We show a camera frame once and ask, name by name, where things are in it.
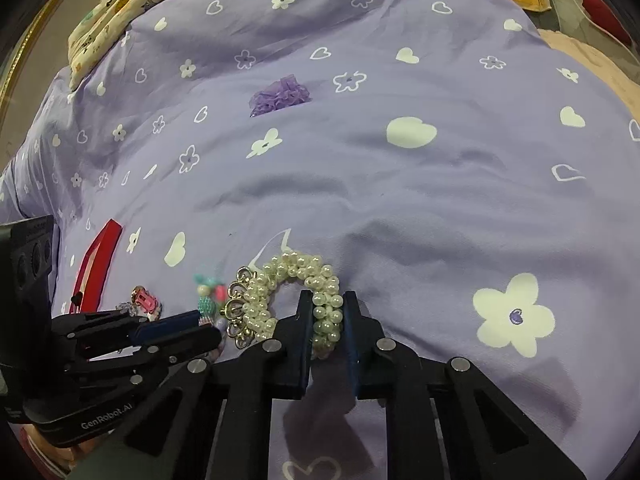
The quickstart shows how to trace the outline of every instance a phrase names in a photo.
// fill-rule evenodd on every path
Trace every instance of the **bed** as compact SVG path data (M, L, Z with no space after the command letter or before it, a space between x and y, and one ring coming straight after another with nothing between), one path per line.
M290 74L311 101L252 116ZM110 219L101 308L143 285L164 316L196 308L195 274L228 283L287 232L389 336L471 358L590 480L622 459L640 126L510 0L165 0L68 78L0 188L0 221L56 216L52 316ZM274 406L269 478L386 478L384 411L354 402L339 351L312 380Z

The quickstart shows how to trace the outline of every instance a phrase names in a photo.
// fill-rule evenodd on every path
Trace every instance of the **pearl bracelet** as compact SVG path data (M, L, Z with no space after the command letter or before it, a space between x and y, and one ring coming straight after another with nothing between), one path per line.
M236 280L227 289L229 300L220 309L229 322L226 334L239 349L246 348L254 339L272 338L278 320L271 316L268 303L278 285L287 279L301 280L314 292L313 357L328 357L340 340L342 297L340 280L334 276L331 265L322 264L320 256L284 251L257 272L240 267Z

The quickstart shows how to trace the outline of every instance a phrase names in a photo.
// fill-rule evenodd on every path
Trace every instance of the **silver screw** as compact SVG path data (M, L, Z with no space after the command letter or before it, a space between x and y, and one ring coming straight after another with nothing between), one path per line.
M192 374L199 374L206 370L207 362L204 359L194 359L193 361L189 361L187 365L187 370Z
M376 341L376 346L382 351L389 352L396 347L396 342L388 337L383 337Z
M282 343L277 339L267 339L267 341L262 343L262 348L265 352L277 352L282 348Z
M454 357L451 360L451 368L457 372L466 372L471 368L471 363L463 357Z

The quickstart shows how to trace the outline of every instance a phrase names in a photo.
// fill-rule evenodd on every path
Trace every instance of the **gold trim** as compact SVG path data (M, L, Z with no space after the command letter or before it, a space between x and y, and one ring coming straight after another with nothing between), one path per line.
M29 59L29 54L33 49L33 45L40 37L44 27L49 23L51 16L61 2L62 0L47 0L31 22L31 25L29 25L29 28L27 28L20 47L15 52L13 59L10 61L9 70L6 74L5 80L2 82L2 89L0 89L0 132L2 132L4 118L6 117L6 113L9 108L16 81L20 76L25 63Z

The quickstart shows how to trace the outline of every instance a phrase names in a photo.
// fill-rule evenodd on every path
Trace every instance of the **purple ruffled fabric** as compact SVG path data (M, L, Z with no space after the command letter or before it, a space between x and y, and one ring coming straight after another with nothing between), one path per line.
M309 90L291 74L257 92L249 101L251 117L311 101Z

